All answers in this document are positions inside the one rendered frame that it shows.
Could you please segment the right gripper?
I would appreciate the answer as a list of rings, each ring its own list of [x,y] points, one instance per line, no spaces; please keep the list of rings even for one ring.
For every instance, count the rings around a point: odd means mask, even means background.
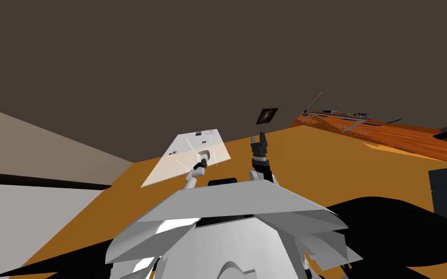
[[[251,149],[253,157],[266,157],[267,140],[264,132],[259,133],[259,142],[256,142],[255,136],[251,136]]]

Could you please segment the white table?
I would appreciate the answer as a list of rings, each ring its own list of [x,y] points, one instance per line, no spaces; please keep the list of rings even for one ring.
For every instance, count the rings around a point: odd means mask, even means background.
[[[188,174],[197,164],[196,154],[204,149],[210,152],[208,166],[231,159],[217,129],[179,134],[143,182],[142,187]]]

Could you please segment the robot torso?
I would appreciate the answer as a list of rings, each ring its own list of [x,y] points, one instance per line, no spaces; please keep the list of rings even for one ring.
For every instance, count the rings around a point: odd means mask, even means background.
[[[361,260],[332,211],[266,180],[183,189],[117,235],[106,263],[150,258],[121,279],[307,279]]]

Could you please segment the brown wooden table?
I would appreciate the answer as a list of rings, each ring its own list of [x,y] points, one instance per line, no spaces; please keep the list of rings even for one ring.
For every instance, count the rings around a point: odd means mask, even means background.
[[[447,167],[447,141],[434,138],[434,131],[396,123],[384,125],[377,121],[360,124],[346,117],[300,115],[291,128],[306,126],[361,140],[370,149],[390,154],[419,158]]]

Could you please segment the dark picture on wall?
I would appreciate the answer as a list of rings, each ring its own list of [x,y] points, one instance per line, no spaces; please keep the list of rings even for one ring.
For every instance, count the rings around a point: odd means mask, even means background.
[[[264,108],[262,109],[256,124],[267,124],[270,123],[277,113],[278,108]]]

